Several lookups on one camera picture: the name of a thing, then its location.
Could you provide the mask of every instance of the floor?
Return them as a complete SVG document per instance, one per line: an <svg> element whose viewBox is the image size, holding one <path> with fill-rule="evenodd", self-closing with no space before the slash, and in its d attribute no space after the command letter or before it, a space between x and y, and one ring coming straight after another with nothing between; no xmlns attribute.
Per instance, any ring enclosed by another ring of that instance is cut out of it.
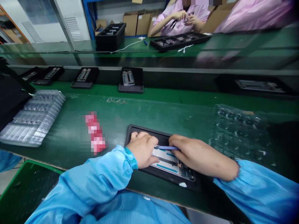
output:
<svg viewBox="0 0 299 224"><path fill-rule="evenodd" d="M0 195L3 194L4 190L7 188L23 163L24 159L22 159L13 169L0 173ZM230 224L230 222L227 220L191 209L187 209L187 216L192 224Z"/></svg>
<svg viewBox="0 0 299 224"><path fill-rule="evenodd" d="M19 168L24 163L24 158L11 170L0 173L0 195L3 194L7 186L9 185L10 181L16 175Z"/></svg>

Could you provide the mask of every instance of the hand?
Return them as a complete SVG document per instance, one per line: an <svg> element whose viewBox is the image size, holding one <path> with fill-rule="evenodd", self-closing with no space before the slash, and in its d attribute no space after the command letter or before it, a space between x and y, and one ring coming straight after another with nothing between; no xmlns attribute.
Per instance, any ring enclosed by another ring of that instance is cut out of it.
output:
<svg viewBox="0 0 299 224"><path fill-rule="evenodd" d="M186 16L187 16L186 11L178 11L178 12L171 14L171 18L174 20L177 20L177 21L180 21L180 20L186 18Z"/></svg>
<svg viewBox="0 0 299 224"><path fill-rule="evenodd" d="M158 144L158 139L150 136L146 132L133 132L131 141L127 148L134 154L137 160L138 169L146 168L153 163L158 163L159 159L152 156L155 145Z"/></svg>
<svg viewBox="0 0 299 224"><path fill-rule="evenodd" d="M197 22L197 18L194 15L189 15L185 19L186 26L193 26Z"/></svg>
<svg viewBox="0 0 299 224"><path fill-rule="evenodd" d="M224 181L231 181L238 175L236 161L201 140L173 135L169 138L169 145L178 147L181 151L174 150L175 156L199 173Z"/></svg>

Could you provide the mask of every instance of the wall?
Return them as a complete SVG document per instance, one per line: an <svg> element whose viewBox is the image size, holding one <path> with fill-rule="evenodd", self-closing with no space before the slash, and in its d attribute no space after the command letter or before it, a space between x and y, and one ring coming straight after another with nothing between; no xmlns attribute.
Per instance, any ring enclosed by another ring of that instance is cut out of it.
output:
<svg viewBox="0 0 299 224"><path fill-rule="evenodd" d="M136 4L132 0L105 0L97 2L97 18L106 19L107 24L111 20L119 23L125 12L164 8L165 2L166 0L143 0L142 4Z"/></svg>

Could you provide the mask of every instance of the blue sleeve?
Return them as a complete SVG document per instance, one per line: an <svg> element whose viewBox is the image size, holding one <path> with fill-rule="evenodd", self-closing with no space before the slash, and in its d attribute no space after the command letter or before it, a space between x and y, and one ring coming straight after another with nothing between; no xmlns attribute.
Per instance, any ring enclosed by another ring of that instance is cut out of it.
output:
<svg viewBox="0 0 299 224"><path fill-rule="evenodd" d="M79 223L96 205L110 201L137 168L134 155L122 146L102 157L88 159L64 172L58 184L26 221L28 223Z"/></svg>
<svg viewBox="0 0 299 224"><path fill-rule="evenodd" d="M22 157L0 150L0 173L14 168L21 159Z"/></svg>
<svg viewBox="0 0 299 224"><path fill-rule="evenodd" d="M233 181L214 183L253 223L292 223L299 205L299 184L256 163L239 160Z"/></svg>

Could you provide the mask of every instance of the clear plastic tray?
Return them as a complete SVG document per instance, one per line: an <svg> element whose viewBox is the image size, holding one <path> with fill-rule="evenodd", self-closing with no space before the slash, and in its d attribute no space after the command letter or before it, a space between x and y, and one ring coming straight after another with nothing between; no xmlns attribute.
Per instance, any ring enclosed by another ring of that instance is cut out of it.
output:
<svg viewBox="0 0 299 224"><path fill-rule="evenodd" d="M214 108L209 144L233 159L245 159L275 169L267 119L226 105Z"/></svg>
<svg viewBox="0 0 299 224"><path fill-rule="evenodd" d="M0 141L39 147L54 123L65 96L58 90L37 90L3 130Z"/></svg>

